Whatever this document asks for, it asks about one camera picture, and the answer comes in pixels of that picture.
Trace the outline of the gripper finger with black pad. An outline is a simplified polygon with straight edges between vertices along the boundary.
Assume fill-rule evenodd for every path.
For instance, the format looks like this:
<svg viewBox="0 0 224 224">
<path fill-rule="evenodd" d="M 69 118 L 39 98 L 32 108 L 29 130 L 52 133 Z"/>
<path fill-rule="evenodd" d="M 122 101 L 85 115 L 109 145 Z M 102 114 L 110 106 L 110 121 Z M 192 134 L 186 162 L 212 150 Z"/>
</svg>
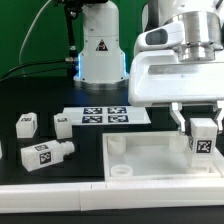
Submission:
<svg viewBox="0 0 224 224">
<path fill-rule="evenodd" d="M 186 131 L 186 127 L 185 127 L 185 119 L 184 119 L 183 115 L 181 114 L 181 110 L 182 110 L 182 104 L 181 103 L 172 102 L 169 105 L 169 111 L 170 111 L 171 117 L 173 118 L 173 120 L 178 125 L 179 132 L 181 134 L 184 134 L 185 131 Z"/>
<path fill-rule="evenodd" d="M 216 113 L 214 121 L 218 126 L 218 132 L 223 132 L 223 123 L 224 120 L 224 100 L 216 101 L 213 105 L 213 111 Z"/>
</svg>

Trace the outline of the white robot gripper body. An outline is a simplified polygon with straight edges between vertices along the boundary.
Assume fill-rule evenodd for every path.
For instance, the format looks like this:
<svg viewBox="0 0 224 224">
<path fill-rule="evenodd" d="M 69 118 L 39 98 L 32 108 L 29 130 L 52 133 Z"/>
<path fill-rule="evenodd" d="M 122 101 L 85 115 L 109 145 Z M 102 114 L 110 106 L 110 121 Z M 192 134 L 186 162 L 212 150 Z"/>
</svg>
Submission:
<svg viewBox="0 0 224 224">
<path fill-rule="evenodd" d="M 145 51 L 133 60 L 128 101 L 136 107 L 224 100 L 224 51 L 212 61 L 180 62 L 173 50 Z"/>
</svg>

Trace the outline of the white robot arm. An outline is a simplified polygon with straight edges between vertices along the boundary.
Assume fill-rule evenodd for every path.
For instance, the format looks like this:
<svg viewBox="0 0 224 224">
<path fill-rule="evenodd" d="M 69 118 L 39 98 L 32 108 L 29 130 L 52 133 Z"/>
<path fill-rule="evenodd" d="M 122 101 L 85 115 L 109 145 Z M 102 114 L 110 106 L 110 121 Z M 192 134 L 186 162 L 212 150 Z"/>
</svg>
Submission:
<svg viewBox="0 0 224 224">
<path fill-rule="evenodd" d="M 137 0 L 130 37 L 133 56 L 125 67 L 112 4 L 83 7 L 84 46 L 74 81 L 92 89 L 128 83 L 136 107 L 165 106 L 181 130 L 184 106 L 212 105 L 215 123 L 224 120 L 224 0 Z"/>
</svg>

